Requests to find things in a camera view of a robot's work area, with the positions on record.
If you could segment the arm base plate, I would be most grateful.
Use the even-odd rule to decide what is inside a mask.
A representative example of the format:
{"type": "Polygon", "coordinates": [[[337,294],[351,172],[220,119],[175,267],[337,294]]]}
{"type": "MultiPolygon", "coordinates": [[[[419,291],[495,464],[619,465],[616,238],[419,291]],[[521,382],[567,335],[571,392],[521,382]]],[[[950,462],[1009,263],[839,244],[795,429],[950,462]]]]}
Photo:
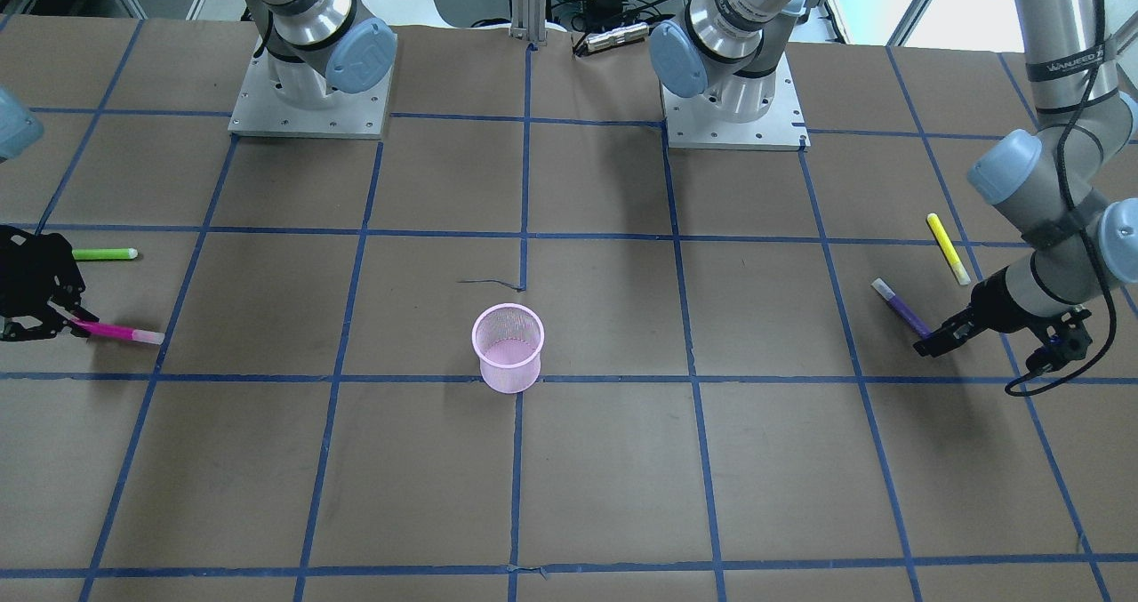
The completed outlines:
{"type": "Polygon", "coordinates": [[[786,55],[760,79],[729,76],[695,97],[660,86],[660,94],[673,148],[799,151],[813,145],[786,55]]]}
{"type": "Polygon", "coordinates": [[[259,40],[238,89],[229,132],[256,139],[382,139],[394,68],[374,86],[346,94],[283,50],[277,32],[267,43],[259,40]]]}

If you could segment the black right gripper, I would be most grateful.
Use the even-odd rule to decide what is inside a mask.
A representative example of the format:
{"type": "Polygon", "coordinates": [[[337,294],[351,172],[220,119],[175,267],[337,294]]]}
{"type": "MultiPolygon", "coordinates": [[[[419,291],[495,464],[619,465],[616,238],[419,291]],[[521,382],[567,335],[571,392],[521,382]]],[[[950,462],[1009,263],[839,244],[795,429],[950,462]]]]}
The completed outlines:
{"type": "Polygon", "coordinates": [[[3,343],[44,341],[68,332],[86,339],[91,332],[53,306],[79,321],[99,323],[100,318],[83,307],[84,279],[76,273],[73,246],[58,233],[34,236],[23,229],[2,226],[1,314],[3,343]],[[35,318],[38,324],[24,324],[18,318],[35,318]]]}

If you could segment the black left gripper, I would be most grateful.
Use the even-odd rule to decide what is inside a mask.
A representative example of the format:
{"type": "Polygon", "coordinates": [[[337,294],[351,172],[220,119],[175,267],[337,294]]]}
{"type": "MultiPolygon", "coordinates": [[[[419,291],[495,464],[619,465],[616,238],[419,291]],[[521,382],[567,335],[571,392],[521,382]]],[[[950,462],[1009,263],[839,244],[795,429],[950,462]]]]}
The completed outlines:
{"type": "Polygon", "coordinates": [[[1040,346],[1026,358],[1029,376],[1058,372],[1073,360],[1085,360],[1092,346],[1086,330],[1088,310],[1058,302],[1038,284],[1031,269],[1001,269],[973,287],[968,305],[938,329],[913,343],[922,357],[940,357],[959,349],[978,333],[1029,330],[1040,346]]]}

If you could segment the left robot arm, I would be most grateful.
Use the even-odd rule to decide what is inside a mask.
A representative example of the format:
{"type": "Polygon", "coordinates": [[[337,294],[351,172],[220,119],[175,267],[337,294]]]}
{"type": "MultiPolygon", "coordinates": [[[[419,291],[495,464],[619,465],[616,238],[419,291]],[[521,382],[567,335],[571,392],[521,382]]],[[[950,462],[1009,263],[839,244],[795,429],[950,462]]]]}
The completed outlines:
{"type": "Polygon", "coordinates": [[[1014,0],[1039,127],[1016,129],[970,170],[970,184],[1019,229],[1026,256],[986,277],[968,305],[914,344],[939,357],[987,331],[1028,330],[1026,376],[1086,360],[1088,302],[1135,283],[1135,200],[1094,178],[1135,134],[1135,99],[1118,86],[1105,0],[1014,0]]]}

